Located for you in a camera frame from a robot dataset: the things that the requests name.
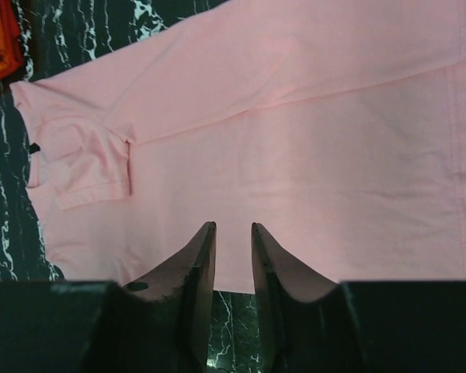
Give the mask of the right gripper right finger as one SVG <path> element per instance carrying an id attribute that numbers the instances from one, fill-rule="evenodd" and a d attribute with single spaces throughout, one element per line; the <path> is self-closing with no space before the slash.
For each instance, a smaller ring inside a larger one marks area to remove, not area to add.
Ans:
<path id="1" fill-rule="evenodd" d="M 345 295 L 276 241 L 251 228 L 252 273 L 265 372 L 362 372 Z"/>

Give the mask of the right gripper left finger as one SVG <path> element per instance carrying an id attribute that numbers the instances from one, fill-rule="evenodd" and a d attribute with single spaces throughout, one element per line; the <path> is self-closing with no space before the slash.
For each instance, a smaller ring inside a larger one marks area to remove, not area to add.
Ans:
<path id="1" fill-rule="evenodd" d="M 181 250 L 125 285 L 144 303 L 130 319 L 135 372 L 207 371 L 216 235 L 216 223 L 204 223 Z"/>

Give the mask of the pink t shirt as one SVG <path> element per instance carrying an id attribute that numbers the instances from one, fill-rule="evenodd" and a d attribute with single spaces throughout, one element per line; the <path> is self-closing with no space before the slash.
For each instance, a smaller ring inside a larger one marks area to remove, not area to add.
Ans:
<path id="1" fill-rule="evenodd" d="M 47 260 L 127 284 L 264 224 L 334 280 L 466 279 L 466 1 L 229 1 L 11 86 Z"/>

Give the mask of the black marbled table mat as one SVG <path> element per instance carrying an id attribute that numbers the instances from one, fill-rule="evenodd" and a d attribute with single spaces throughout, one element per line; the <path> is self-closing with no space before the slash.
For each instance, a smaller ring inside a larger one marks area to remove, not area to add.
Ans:
<path id="1" fill-rule="evenodd" d="M 12 102 L 35 81 L 132 44 L 217 6 L 215 1 L 13 1 L 23 64 L 0 81 L 0 281 L 55 281 L 26 184 L 36 146 Z"/>

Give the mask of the folded orange t shirt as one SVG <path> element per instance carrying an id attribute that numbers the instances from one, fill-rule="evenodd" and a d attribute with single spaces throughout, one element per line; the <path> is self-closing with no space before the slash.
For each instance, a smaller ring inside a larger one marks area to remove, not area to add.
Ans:
<path id="1" fill-rule="evenodd" d="M 0 80 L 23 65 L 21 31 L 11 1 L 0 1 Z"/>

